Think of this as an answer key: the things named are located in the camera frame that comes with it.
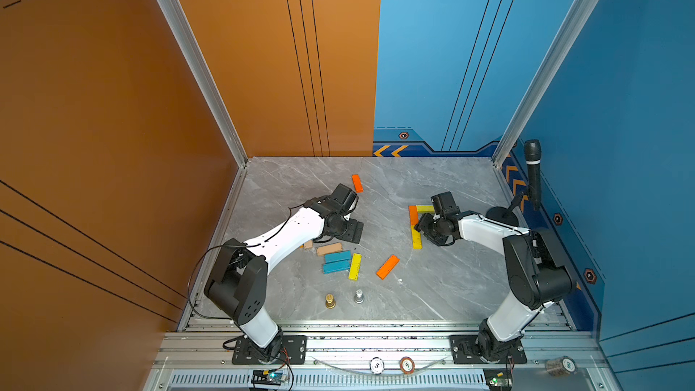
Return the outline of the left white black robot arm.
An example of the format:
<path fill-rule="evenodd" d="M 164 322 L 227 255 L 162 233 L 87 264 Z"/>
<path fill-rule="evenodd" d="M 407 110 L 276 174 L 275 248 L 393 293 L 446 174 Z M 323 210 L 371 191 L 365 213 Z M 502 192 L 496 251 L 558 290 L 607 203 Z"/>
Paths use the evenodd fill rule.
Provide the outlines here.
<path fill-rule="evenodd" d="M 262 361 L 273 362 L 282 351 L 282 328 L 264 307 L 271 271 L 309 241 L 329 237 L 357 244 L 364 229 L 351 218 L 357 205 L 358 193 L 339 184 L 330 195 L 291 208 L 287 219 L 270 231 L 219 246 L 204 294 L 232 319 Z"/>

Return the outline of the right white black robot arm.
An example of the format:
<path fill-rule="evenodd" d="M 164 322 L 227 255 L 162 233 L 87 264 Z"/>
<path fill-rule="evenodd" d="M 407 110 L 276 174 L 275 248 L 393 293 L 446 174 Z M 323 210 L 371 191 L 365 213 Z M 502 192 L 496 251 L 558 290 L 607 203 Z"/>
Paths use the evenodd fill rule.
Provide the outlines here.
<path fill-rule="evenodd" d="M 474 362 L 505 362 L 521 349 L 524 331 L 541 311 L 570 294 L 575 282 L 556 254 L 557 243 L 547 230 L 519 225 L 513 208 L 494 206 L 486 214 L 463 212 L 450 192 L 431 197 L 434 212 L 422 215 L 414 229 L 439 247 L 465 240 L 503 256 L 510 292 L 500 307 L 483 320 L 475 339 L 454 340 L 455 355 Z"/>

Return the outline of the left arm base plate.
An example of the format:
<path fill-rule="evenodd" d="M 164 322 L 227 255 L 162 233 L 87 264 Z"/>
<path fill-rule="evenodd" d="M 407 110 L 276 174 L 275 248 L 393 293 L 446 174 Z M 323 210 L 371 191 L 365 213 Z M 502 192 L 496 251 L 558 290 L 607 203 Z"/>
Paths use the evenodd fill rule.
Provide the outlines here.
<path fill-rule="evenodd" d="M 280 365 L 289 361 L 292 366 L 303 365 L 307 355 L 306 335 L 282 335 L 276 337 L 267 348 L 261 348 L 248 337 L 235 342 L 232 363 L 234 365 Z"/>

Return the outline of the tan wooden block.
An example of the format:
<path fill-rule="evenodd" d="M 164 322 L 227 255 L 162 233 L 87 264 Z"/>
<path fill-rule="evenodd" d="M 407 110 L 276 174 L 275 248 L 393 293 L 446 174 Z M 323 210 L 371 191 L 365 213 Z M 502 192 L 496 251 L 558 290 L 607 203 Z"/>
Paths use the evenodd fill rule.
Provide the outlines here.
<path fill-rule="evenodd" d="M 340 252 L 343 252 L 343 246 L 341 243 L 324 245 L 316 249 L 316 253 L 318 256 L 332 255 L 333 253 Z"/>

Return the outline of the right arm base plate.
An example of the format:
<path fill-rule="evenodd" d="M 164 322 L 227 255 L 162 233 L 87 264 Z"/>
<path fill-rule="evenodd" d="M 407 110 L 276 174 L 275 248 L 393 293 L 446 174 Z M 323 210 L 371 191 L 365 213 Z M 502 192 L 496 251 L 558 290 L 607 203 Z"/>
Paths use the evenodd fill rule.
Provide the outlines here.
<path fill-rule="evenodd" d="M 488 334 L 451 335 L 449 343 L 452 359 L 457 365 L 504 364 L 508 361 L 515 365 L 528 363 L 521 338 L 499 342 Z"/>

